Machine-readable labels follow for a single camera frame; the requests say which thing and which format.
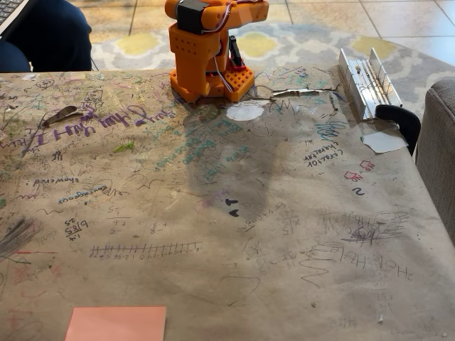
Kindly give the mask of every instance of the laptop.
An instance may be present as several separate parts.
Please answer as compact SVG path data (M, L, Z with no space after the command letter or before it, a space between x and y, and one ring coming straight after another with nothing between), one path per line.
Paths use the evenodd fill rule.
M12 32L33 2L34 0L0 0L0 39Z

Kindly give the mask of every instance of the dark pants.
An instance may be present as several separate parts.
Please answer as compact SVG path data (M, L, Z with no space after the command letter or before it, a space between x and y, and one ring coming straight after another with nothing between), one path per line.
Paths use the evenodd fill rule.
M6 40L0 40L0 72L90 71L91 28L65 0L35 0Z

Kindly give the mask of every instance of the gray sofa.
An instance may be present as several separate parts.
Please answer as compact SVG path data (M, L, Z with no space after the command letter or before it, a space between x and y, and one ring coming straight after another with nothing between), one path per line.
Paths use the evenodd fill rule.
M455 244L455 80L427 92L416 164Z

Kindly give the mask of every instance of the tile floor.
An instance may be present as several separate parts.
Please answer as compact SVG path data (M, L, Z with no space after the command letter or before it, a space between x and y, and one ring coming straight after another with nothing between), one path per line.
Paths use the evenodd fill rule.
M93 43L174 21L164 0L69 0L92 26ZM269 0L268 22L316 23L390 40L455 65L455 0Z

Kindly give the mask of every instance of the patterned rug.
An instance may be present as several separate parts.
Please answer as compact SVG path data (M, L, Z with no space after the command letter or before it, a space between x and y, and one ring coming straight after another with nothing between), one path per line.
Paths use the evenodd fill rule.
M340 48L348 59L368 59L374 47L403 106L423 115L427 90L437 81L455 77L455 67L416 50L315 25L256 23L231 30L245 63L254 68L285 65L335 65ZM168 31L140 33L95 45L92 57L100 70L174 67Z

